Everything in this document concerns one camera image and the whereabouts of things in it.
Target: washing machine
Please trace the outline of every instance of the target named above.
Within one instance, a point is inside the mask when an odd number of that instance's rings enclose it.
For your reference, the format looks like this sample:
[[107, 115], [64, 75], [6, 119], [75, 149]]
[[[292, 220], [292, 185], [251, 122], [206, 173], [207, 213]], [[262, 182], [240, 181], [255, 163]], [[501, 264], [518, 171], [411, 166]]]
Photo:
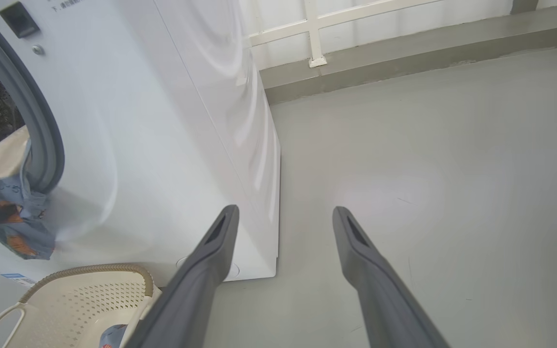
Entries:
[[276, 274], [280, 144], [237, 0], [0, 0], [0, 81], [56, 236], [50, 260], [0, 244], [0, 274], [132, 262], [164, 286], [231, 203], [226, 280]]

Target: laundry basket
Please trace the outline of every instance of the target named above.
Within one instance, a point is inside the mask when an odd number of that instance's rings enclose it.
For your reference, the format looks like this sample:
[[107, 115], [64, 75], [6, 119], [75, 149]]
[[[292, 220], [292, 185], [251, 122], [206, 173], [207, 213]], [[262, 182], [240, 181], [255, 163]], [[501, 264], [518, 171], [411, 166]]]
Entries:
[[35, 284], [14, 310], [20, 319], [3, 348], [99, 348], [100, 335], [127, 324], [124, 346], [161, 294], [152, 276], [133, 264], [102, 264], [53, 273]]

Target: metal railing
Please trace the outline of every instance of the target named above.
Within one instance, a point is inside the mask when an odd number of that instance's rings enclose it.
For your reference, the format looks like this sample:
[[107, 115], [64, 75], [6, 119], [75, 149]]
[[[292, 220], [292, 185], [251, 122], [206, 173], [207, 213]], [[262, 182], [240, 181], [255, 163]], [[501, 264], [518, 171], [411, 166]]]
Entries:
[[379, 0], [362, 6], [354, 6], [333, 13], [318, 15], [316, 0], [304, 0], [307, 19], [252, 34], [250, 35], [250, 44], [258, 46], [259, 44], [266, 44], [267, 42], [308, 32], [309, 43], [311, 45], [309, 66], [315, 68], [316, 66], [327, 64], [321, 51], [319, 29], [437, 1], [440, 0]]

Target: screw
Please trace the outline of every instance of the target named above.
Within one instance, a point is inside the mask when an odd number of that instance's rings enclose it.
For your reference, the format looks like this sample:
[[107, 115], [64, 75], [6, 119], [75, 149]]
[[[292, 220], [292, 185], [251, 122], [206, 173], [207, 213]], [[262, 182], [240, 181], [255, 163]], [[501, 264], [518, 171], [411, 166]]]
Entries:
[[39, 44], [34, 44], [34, 46], [31, 47], [31, 50], [37, 55], [44, 55], [44, 48], [42, 48]]

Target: gray floor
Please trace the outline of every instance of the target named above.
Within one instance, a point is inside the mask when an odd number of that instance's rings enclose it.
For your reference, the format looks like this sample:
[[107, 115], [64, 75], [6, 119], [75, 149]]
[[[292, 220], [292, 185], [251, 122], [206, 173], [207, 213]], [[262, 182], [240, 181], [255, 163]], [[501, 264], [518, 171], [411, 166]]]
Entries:
[[557, 49], [272, 114], [278, 275], [221, 285], [206, 347], [367, 347], [335, 205], [352, 210], [454, 348], [557, 347]]

